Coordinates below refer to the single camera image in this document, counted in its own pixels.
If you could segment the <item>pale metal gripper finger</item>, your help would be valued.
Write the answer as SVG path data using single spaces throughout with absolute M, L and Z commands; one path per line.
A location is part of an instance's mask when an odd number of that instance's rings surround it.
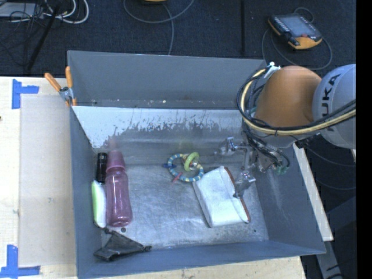
M 242 198 L 244 192 L 255 182 L 256 178 L 251 173 L 248 171 L 241 172 L 234 182 L 233 197 Z
M 218 146 L 218 154 L 221 156 L 232 156 L 237 152 L 247 152 L 246 145 L 244 143 L 236 144 L 234 137 L 227 137 Z

